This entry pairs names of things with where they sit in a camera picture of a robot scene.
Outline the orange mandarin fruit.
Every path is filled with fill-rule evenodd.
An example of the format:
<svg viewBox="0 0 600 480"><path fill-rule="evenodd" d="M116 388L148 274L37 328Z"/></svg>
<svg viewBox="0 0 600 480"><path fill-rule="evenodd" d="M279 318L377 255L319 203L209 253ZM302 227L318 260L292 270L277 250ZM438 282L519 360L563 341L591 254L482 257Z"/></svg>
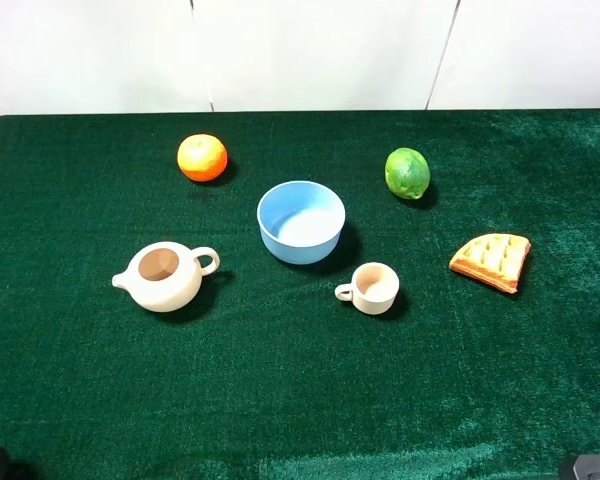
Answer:
<svg viewBox="0 0 600 480"><path fill-rule="evenodd" d="M177 151L177 164L190 180L208 182L224 172L228 164L228 152L217 137L195 134L181 142Z"/></svg>

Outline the light blue bowl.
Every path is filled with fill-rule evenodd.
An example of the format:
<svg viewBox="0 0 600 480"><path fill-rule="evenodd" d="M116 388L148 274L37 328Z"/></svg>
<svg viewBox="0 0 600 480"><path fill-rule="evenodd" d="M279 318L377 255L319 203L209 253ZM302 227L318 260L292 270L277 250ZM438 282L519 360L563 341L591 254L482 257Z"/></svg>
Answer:
<svg viewBox="0 0 600 480"><path fill-rule="evenodd" d="M340 197L312 181L289 181L259 200L256 218L265 248L277 259L309 265L335 249L346 213Z"/></svg>

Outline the small cream ceramic cup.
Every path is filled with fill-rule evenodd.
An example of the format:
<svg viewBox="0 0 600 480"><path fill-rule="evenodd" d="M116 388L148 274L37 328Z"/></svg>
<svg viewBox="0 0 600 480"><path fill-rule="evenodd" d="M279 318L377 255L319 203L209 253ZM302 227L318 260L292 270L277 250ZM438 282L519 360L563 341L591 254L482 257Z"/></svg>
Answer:
<svg viewBox="0 0 600 480"><path fill-rule="evenodd" d="M399 278L391 267L369 262L354 271L348 284L337 286L334 295L366 315L380 315L391 308L399 287Z"/></svg>

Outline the green lime fruit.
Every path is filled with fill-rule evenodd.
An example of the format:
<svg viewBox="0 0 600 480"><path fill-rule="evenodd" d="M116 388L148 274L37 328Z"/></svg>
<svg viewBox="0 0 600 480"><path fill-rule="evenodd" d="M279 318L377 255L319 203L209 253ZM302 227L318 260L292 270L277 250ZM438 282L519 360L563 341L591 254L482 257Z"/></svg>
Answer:
<svg viewBox="0 0 600 480"><path fill-rule="evenodd" d="M396 196L420 199L431 180L429 165L417 150L401 147L389 154L385 163L385 182Z"/></svg>

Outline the dark green velvet tablecloth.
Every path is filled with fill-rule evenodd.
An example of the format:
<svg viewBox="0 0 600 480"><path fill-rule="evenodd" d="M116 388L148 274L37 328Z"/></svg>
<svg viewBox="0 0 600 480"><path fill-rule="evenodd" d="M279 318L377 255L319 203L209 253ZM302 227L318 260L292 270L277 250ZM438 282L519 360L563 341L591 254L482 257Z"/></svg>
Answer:
<svg viewBox="0 0 600 480"><path fill-rule="evenodd" d="M226 147L208 182L177 164ZM385 163L421 153L420 199ZM264 246L261 197L334 191L325 259ZM452 271L531 242L514 294ZM218 269L171 312L111 284L147 245ZM334 290L391 267L391 308ZM600 453L600 110L0 117L0 446L17 479L552 479Z"/></svg>

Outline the cream ceramic teapot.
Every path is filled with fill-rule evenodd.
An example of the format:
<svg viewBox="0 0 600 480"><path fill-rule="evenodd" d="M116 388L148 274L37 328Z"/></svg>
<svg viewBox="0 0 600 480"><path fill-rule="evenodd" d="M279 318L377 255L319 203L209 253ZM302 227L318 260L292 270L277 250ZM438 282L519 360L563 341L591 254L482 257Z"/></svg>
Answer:
<svg viewBox="0 0 600 480"><path fill-rule="evenodd" d="M111 284L149 311L171 312L187 305L197 295L202 278L219 265L219 255L210 247L190 249L161 241L138 251L127 268L112 277Z"/></svg>

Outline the waffle pastry slice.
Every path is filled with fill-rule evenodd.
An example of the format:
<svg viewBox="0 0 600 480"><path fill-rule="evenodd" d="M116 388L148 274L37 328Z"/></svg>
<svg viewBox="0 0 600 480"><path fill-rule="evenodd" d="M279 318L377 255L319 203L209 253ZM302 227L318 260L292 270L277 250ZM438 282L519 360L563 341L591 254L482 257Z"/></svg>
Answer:
<svg viewBox="0 0 600 480"><path fill-rule="evenodd" d="M531 242L523 236L491 233L468 241L451 258L452 271L514 294Z"/></svg>

